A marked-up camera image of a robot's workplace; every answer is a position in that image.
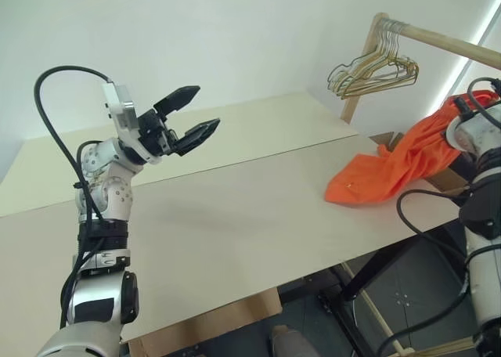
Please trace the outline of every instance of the clothing rack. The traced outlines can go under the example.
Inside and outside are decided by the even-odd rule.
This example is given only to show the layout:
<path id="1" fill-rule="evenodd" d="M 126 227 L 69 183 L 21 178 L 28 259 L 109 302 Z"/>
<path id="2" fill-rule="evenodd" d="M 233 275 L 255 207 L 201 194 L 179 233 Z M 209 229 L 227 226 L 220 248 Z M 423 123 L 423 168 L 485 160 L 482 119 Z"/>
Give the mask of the clothing rack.
<path id="1" fill-rule="evenodd" d="M 366 43 L 363 47 L 362 54 L 369 54 L 376 50 L 378 42 L 378 26 L 383 18 L 389 18 L 386 13 L 378 13 L 375 15 L 373 22 L 367 35 Z M 494 50 L 483 48 L 479 45 L 471 44 L 469 42 L 458 40 L 457 38 L 450 38 L 444 34 L 424 30 L 423 28 L 414 27 L 406 24 L 400 31 L 401 36 L 411 38 L 412 40 L 420 41 L 436 48 L 444 49 L 447 52 L 455 53 L 459 56 L 467 57 L 473 61 L 483 63 L 484 65 L 494 67 L 501 70 L 501 53 Z M 359 103 L 360 96 L 353 96 L 346 100 L 344 109 L 341 112 L 341 120 L 350 123 L 353 118 L 355 108 Z"/>

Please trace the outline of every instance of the orange cloth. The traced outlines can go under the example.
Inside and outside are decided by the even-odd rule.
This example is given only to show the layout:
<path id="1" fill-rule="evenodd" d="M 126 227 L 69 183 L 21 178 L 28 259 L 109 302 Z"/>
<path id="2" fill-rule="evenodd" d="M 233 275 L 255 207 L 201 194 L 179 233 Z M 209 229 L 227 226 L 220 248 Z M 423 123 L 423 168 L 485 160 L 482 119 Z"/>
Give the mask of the orange cloth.
<path id="1" fill-rule="evenodd" d="M 474 91 L 480 104 L 498 99 L 494 92 Z M 446 169 L 460 154 L 442 137 L 459 112 L 449 97 L 434 114 L 415 124 L 395 150 L 379 145 L 379 157 L 359 154 L 327 186 L 325 199 L 341 204 L 375 204 L 394 196 L 407 183 Z M 468 96 L 462 95 L 470 108 Z"/>

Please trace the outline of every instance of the dark floor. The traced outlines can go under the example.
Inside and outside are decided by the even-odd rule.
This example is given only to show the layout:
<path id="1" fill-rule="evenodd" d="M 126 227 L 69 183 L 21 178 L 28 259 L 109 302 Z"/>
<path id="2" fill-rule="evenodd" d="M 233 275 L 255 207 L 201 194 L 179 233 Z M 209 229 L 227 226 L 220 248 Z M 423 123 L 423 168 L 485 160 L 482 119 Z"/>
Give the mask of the dark floor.
<path id="1" fill-rule="evenodd" d="M 349 265 L 357 271 L 369 258 L 370 255 L 356 258 Z M 453 300 L 460 287 L 460 280 L 437 249 L 427 241 L 420 241 L 367 291 L 390 327 L 397 331 L 439 312 Z M 376 349 L 384 334 L 361 298 L 355 300 L 355 314 L 359 329 Z M 204 353 L 207 357 L 269 357 L 269 334 L 279 324 L 300 330 L 323 357 L 349 357 L 351 354 L 351 345 L 336 320 L 324 311 L 315 296 L 308 296 L 285 304 L 280 315 L 201 343 L 196 353 L 192 354 L 191 348 L 170 357 L 181 357 L 183 353 L 184 356 Z M 474 311 L 468 298 L 440 323 L 410 334 L 401 342 L 404 347 L 422 350 L 470 336 L 474 331 Z M 454 356 L 476 355 L 475 351 L 465 351 Z"/>

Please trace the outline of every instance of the white wall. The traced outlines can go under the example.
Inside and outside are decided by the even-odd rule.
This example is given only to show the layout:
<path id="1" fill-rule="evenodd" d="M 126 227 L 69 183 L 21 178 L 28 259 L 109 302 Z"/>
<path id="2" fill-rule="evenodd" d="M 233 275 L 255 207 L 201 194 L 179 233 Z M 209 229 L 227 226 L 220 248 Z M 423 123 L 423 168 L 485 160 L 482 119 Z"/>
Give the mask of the white wall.
<path id="1" fill-rule="evenodd" d="M 488 36 L 485 38 L 483 44 L 484 47 L 501 52 L 501 15 L 497 17 L 492 30 L 489 32 Z M 494 69 L 489 66 L 482 65 L 481 63 L 473 62 L 464 74 L 461 82 L 457 85 L 454 90 L 454 95 L 459 95 L 466 93 L 468 85 L 471 81 L 480 77 L 491 77 L 491 78 L 501 78 L 501 71 Z M 489 83 L 482 82 L 475 86 L 475 89 L 490 89 Z"/>
<path id="2" fill-rule="evenodd" d="M 141 111 L 198 84 L 195 108 L 308 89 L 339 113 L 326 74 L 359 54 L 374 13 L 469 38 L 492 1 L 0 0 L 0 178 L 24 139 L 46 134 L 32 87 L 49 67 L 101 70 L 128 85 Z M 408 128 L 455 60 L 412 42 L 402 53 L 421 65 L 419 83 L 364 97 L 354 119 L 360 131 Z M 43 99 L 58 131 L 108 122 L 98 84 L 86 74 L 47 81 Z"/>

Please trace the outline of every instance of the black cable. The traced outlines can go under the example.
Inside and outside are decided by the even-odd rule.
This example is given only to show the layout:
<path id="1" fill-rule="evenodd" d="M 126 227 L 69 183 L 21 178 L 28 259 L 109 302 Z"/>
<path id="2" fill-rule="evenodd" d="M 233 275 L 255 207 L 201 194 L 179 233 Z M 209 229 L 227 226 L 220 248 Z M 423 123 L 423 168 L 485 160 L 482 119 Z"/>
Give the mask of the black cable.
<path id="1" fill-rule="evenodd" d="M 497 250 L 497 249 L 501 249 L 501 243 L 495 243 L 494 245 L 486 246 L 486 247 L 481 247 L 480 249 L 475 250 L 473 253 L 471 253 L 470 255 L 468 255 L 468 257 L 464 261 L 465 268 L 468 267 L 468 265 L 470 264 L 471 259 L 475 258 L 477 255 L 480 255 L 480 254 L 483 254 L 483 253 L 487 253 L 488 251 L 493 251 L 493 250 Z"/>
<path id="2" fill-rule="evenodd" d="M 470 281 L 469 281 L 468 274 L 466 274 L 465 279 L 464 279 L 464 283 L 463 283 L 463 287 L 461 288 L 461 291 L 459 292 L 459 294 L 457 295 L 457 297 L 454 299 L 454 301 L 452 302 L 452 304 L 450 304 L 449 306 L 447 306 L 447 308 L 443 309 L 437 315 L 432 316 L 431 318 L 426 319 L 426 320 L 424 320 L 421 323 L 417 323 L 414 326 L 405 328 L 404 330 L 401 330 L 401 331 L 397 332 L 396 334 L 393 334 L 390 337 L 388 337 L 385 341 L 383 341 L 383 343 L 381 344 L 381 346 L 377 349 L 376 356 L 377 357 L 381 357 L 383 355 L 384 349 L 391 342 L 399 339 L 400 337 L 403 337 L 403 336 L 405 336 L 407 334 L 410 334 L 412 332 L 416 332 L 416 331 L 422 330 L 423 328 L 426 328 L 426 327 L 432 325 L 433 323 L 436 323 L 439 320 L 445 318 L 455 308 L 457 308 L 461 304 L 461 302 L 463 302 L 463 300 L 467 296 L 468 288 L 469 287 L 470 287 Z"/>
<path id="3" fill-rule="evenodd" d="M 101 249 L 103 244 L 104 244 L 104 238 L 99 240 L 99 242 L 92 248 L 92 250 L 90 250 L 89 253 L 87 255 L 85 255 L 85 257 L 81 261 L 81 265 L 79 268 L 81 268 L 90 258 L 92 258 L 94 255 L 96 255 L 96 253 Z M 64 296 L 64 293 L 66 292 L 66 288 L 68 287 L 69 280 L 70 280 L 70 277 L 68 276 L 66 281 L 64 282 L 63 289 L 61 290 L 61 297 L 60 297 L 61 304 L 63 303 L 63 296 Z"/>
<path id="4" fill-rule="evenodd" d="M 67 149 L 66 145 L 64 144 L 63 140 L 59 137 L 57 134 L 56 130 L 52 126 L 52 123 L 49 120 L 49 117 L 47 117 L 47 114 L 44 111 L 44 107 L 42 106 L 41 103 L 41 84 L 44 82 L 44 80 L 51 74 L 60 72 L 60 71 L 68 71 L 68 70 L 76 70 L 76 71 L 83 71 L 85 73 L 90 73 L 94 74 L 100 78 L 102 78 L 104 81 L 111 83 L 111 80 L 109 77 L 106 75 L 93 70 L 89 69 L 87 67 L 80 67 L 80 66 L 73 66 L 73 65 L 66 65 L 66 66 L 58 66 L 58 67 L 53 67 L 52 69 L 48 69 L 47 71 L 44 71 L 37 79 L 37 81 L 34 84 L 34 103 L 37 106 L 38 113 L 40 114 L 41 120 L 44 122 L 44 125 L 46 126 L 47 130 L 49 130 L 50 135 L 54 138 L 56 141 L 57 146 L 63 151 L 64 156 L 68 161 L 70 162 L 71 167 L 75 171 L 78 177 L 78 181 L 80 181 L 82 189 L 84 190 L 85 196 L 90 196 L 90 192 L 88 191 L 88 187 L 86 186 L 85 178 L 83 174 L 81 173 L 81 169 L 78 167 L 77 162 L 71 156 L 70 151 Z M 97 217 L 101 220 L 103 217 L 101 216 L 101 213 L 99 212 L 97 206 L 94 204 L 92 201 L 92 208 L 94 209 L 94 212 L 96 213 Z"/>
<path id="5" fill-rule="evenodd" d="M 495 78 L 489 78 L 489 77 L 483 77 L 483 78 L 477 78 L 473 80 L 470 85 L 468 86 L 468 97 L 470 98 L 471 102 L 477 107 L 478 113 L 480 113 L 482 116 L 485 117 L 487 121 L 489 121 L 491 124 L 496 126 L 497 128 L 501 129 L 501 122 L 497 121 L 485 108 L 475 99 L 475 96 L 473 95 L 473 87 L 479 82 L 479 81 L 490 81 L 491 83 L 495 82 Z"/>
<path id="6" fill-rule="evenodd" d="M 443 319 L 448 314 L 450 314 L 455 308 L 457 308 L 461 304 L 461 302 L 464 300 L 464 298 L 467 296 L 468 288 L 470 287 L 470 274 L 468 272 L 468 265 L 470 264 L 471 259 L 473 259 L 474 257 L 478 256 L 479 254 L 483 254 L 483 253 L 485 253 L 487 251 L 493 251 L 495 249 L 500 249 L 501 248 L 501 243 L 498 243 L 498 244 L 494 244 L 494 245 L 491 245 L 491 246 L 482 247 L 480 249 L 477 249 L 473 253 L 471 253 L 470 255 L 468 255 L 468 257 L 465 257 L 464 254 L 461 251 L 459 251 L 459 250 L 457 250 L 457 249 L 455 249 L 453 247 L 450 247 L 449 245 L 441 242 L 440 240 L 436 240 L 434 237 L 432 237 L 432 236 L 430 236 L 430 235 L 428 235 L 426 233 L 421 232 L 418 228 L 416 228 L 414 225 L 412 225 L 410 223 L 410 221 L 405 217 L 405 215 L 402 212 L 402 200 L 403 200 L 403 198 L 405 198 L 407 195 L 413 194 L 413 193 L 428 194 L 428 195 L 433 195 L 435 197 L 442 197 L 442 198 L 447 198 L 447 199 L 457 199 L 458 197 L 453 197 L 453 196 L 450 196 L 450 195 L 446 195 L 446 194 L 442 194 L 442 193 L 437 193 L 435 191 L 422 190 L 422 189 L 412 189 L 412 190 L 405 191 L 404 193 L 402 193 L 400 195 L 400 197 L 398 197 L 398 199 L 397 199 L 397 212 L 398 212 L 398 216 L 400 217 L 400 219 L 413 232 L 415 232 L 416 234 L 422 236 L 423 238 L 431 241 L 432 243 L 437 244 L 440 247 L 444 247 L 448 251 L 451 251 L 452 253 L 454 253 L 454 255 L 457 258 L 460 258 L 462 260 L 461 262 L 463 262 L 463 264 L 464 264 L 464 268 L 465 268 L 466 274 L 465 274 L 465 278 L 464 278 L 464 282 L 463 282 L 463 287 L 461 288 L 461 291 L 459 292 L 459 294 L 457 295 L 457 297 L 454 299 L 454 301 L 447 308 L 445 308 L 444 310 L 442 310 L 441 312 L 439 312 L 437 315 L 432 316 L 431 318 L 424 320 L 421 323 L 417 323 L 414 326 L 405 328 L 404 330 L 401 330 L 401 331 L 399 331 L 399 332 L 391 335 L 390 337 L 388 337 L 386 340 L 383 341 L 383 343 L 381 344 L 381 346 L 377 349 L 377 356 L 378 357 L 381 357 L 383 355 L 384 349 L 391 342 L 399 339 L 400 337 L 403 337 L 405 335 L 411 334 L 412 332 L 417 332 L 418 330 L 422 330 L 423 328 L 426 328 L 426 327 L 432 325 L 433 323 L 438 322 L 439 320 Z"/>
<path id="7" fill-rule="evenodd" d="M 34 84 L 34 101 L 35 101 L 35 105 L 37 107 L 38 113 L 40 114 L 40 117 L 41 117 L 42 121 L 44 122 L 46 128 L 49 130 L 50 135 L 56 141 L 57 146 L 61 149 L 61 151 L 63 152 L 66 159 L 68 159 L 68 161 L 70 162 L 71 167 L 74 169 L 74 171 L 78 177 L 78 181 L 80 182 L 80 186 L 82 188 L 84 196 L 85 196 L 85 207 L 86 207 L 85 233 L 83 234 L 83 236 L 81 236 L 81 242 L 80 242 L 79 247 L 78 247 L 78 254 L 77 254 L 77 259 L 75 261 L 74 267 L 72 268 L 70 275 L 68 276 L 65 284 L 63 285 L 63 289 L 61 292 L 61 297 L 62 297 L 61 302 L 62 303 L 61 303 L 61 317 L 59 320 L 59 327 L 60 328 L 63 328 L 66 326 L 67 309 L 68 309 L 69 304 L 70 304 L 71 291 L 73 290 L 74 282 L 76 280 L 78 270 L 86 261 L 85 258 L 83 258 L 83 254 L 84 254 L 85 248 L 86 248 L 86 242 L 87 242 L 86 236 L 90 233 L 91 228 L 92 228 L 92 210 L 94 210 L 97 218 L 100 221 L 103 220 L 103 216 L 101 215 L 101 212 L 99 211 L 94 200 L 92 199 L 90 190 L 88 188 L 88 183 L 85 181 L 85 177 L 81 171 L 81 151 L 83 150 L 83 148 L 85 146 L 87 146 L 88 144 L 91 144 L 91 143 L 85 142 L 78 147 L 77 160 L 75 161 L 73 156 L 71 156 L 70 151 L 67 149 L 66 145 L 64 144 L 63 140 L 61 140 L 61 138 L 57 134 L 56 130 L 52 126 L 52 123 L 50 122 L 49 117 L 45 113 L 44 108 L 43 108 L 42 103 L 41 103 L 41 85 L 44 82 L 44 80 L 48 76 L 50 76 L 51 74 L 54 74 L 54 73 L 57 73 L 60 71 L 68 71 L 68 70 L 76 70 L 76 71 L 82 71 L 82 72 L 89 73 L 89 74 L 94 74 L 94 75 L 102 78 L 104 81 L 106 81 L 108 83 L 111 82 L 109 77 L 107 77 L 106 75 L 104 75 L 96 70 L 89 69 L 87 67 L 68 65 L 68 66 L 58 66 L 58 67 L 53 67 L 52 69 L 48 69 L 47 71 L 45 71 L 44 73 L 42 73 L 38 77 L 37 81 Z M 86 259 L 87 260 L 90 259 L 91 256 L 92 256 L 91 254 L 88 254 Z"/>
<path id="8" fill-rule="evenodd" d="M 78 168 L 77 172 L 81 175 L 82 178 L 84 178 L 84 176 L 83 173 L 81 172 L 81 153 L 86 146 L 90 144 L 99 144 L 99 143 L 101 143 L 101 141 L 99 140 L 89 140 L 87 142 L 83 142 L 77 149 L 77 160 L 76 160 L 76 165 Z M 82 267 L 83 264 L 86 262 L 86 260 L 84 259 L 84 253 L 87 247 L 86 244 L 87 236 L 89 236 L 92 231 L 92 204 L 94 204 L 94 202 L 92 200 L 92 195 L 88 188 L 88 184 L 85 181 L 85 178 L 84 181 L 80 183 L 85 195 L 85 213 L 86 213 L 85 231 L 80 235 L 80 240 L 78 244 L 78 254 L 77 254 L 77 259 L 75 260 L 75 264 L 71 269 L 71 273 L 64 282 L 63 288 L 61 290 L 62 300 L 61 300 L 61 316 L 59 319 L 59 328 L 64 328 L 66 326 L 67 313 L 71 301 L 71 292 L 77 279 L 78 271 L 80 270 L 80 267 Z M 93 256 L 93 254 L 92 255 L 88 254 L 86 258 L 90 259 L 91 256 Z"/>
<path id="9" fill-rule="evenodd" d="M 425 320 L 425 321 L 423 321 L 421 323 L 417 323 L 415 326 L 411 326 L 411 327 L 405 328 L 404 330 L 401 330 L 401 331 L 397 332 L 396 334 L 391 335 L 389 338 L 387 338 L 385 341 L 383 341 L 383 343 L 381 344 L 381 346 L 377 349 L 377 356 L 378 357 L 382 356 L 384 349 L 392 341 L 397 340 L 400 337 L 405 336 L 407 334 L 411 334 L 412 332 L 416 332 L 416 331 L 422 330 L 423 328 L 426 328 L 426 327 L 432 325 L 433 323 L 438 322 L 439 320 L 441 320 L 442 318 L 444 318 L 448 314 L 450 314 L 452 312 L 452 310 L 454 310 L 455 308 L 457 308 L 460 305 L 460 303 L 464 300 L 464 298 L 467 296 L 468 287 L 469 287 L 469 284 L 470 284 L 469 273 L 468 273 L 468 265 L 470 264 L 471 259 L 473 259 L 474 257 L 476 257 L 476 256 L 478 256 L 480 254 L 486 253 L 488 251 L 494 251 L 496 249 L 501 249 L 501 243 L 497 243 L 497 244 L 494 244 L 494 245 L 491 245 L 491 246 L 487 246 L 487 247 L 481 247 L 480 249 L 477 249 L 473 253 L 471 253 L 470 255 L 468 255 L 468 257 L 464 261 L 464 268 L 465 268 L 465 271 L 466 271 L 466 275 L 465 275 L 463 287 L 461 288 L 461 291 L 458 294 L 458 296 L 456 297 L 456 299 L 454 300 L 454 302 L 452 304 L 450 304 L 447 308 L 445 308 L 444 310 L 442 310 L 441 312 L 439 312 L 436 316 L 433 316 L 433 317 L 431 317 L 431 318 L 429 318 L 429 319 L 427 319 L 427 320 Z"/>
<path id="10" fill-rule="evenodd" d="M 454 256 L 456 258 L 458 258 L 461 261 L 461 263 L 463 263 L 464 259 L 466 258 L 466 256 L 463 254 L 462 251 L 460 251 L 459 249 L 456 249 L 456 248 L 454 248 L 452 246 L 449 246 L 447 243 L 443 243 L 440 240 L 437 240 L 436 238 L 434 238 L 433 236 L 431 236 L 431 235 L 429 235 L 427 233 L 423 233 L 416 226 L 414 226 L 407 219 L 407 217 L 404 215 L 404 213 L 402 211 L 402 201 L 403 201 L 403 199 L 405 197 L 407 197 L 409 194 L 416 194 L 416 193 L 433 195 L 434 197 L 447 198 L 447 199 L 451 199 L 451 200 L 458 199 L 459 197 L 450 196 L 450 195 L 447 195 L 447 194 L 442 194 L 442 193 L 438 193 L 438 192 L 430 191 L 430 190 L 422 190 L 422 189 L 407 190 L 404 193 L 400 194 L 400 197 L 398 197 L 398 199 L 397 199 L 397 213 L 398 213 L 398 216 L 400 217 L 400 219 L 404 222 L 404 224 L 407 225 L 407 227 L 409 227 L 409 229 L 411 229 L 415 234 L 418 234 L 418 235 L 422 236 L 425 240 L 428 240 L 428 241 L 430 241 L 432 243 L 435 243 L 436 245 L 438 245 L 438 246 L 446 249 L 447 251 L 450 251 L 451 253 L 454 254 Z"/>

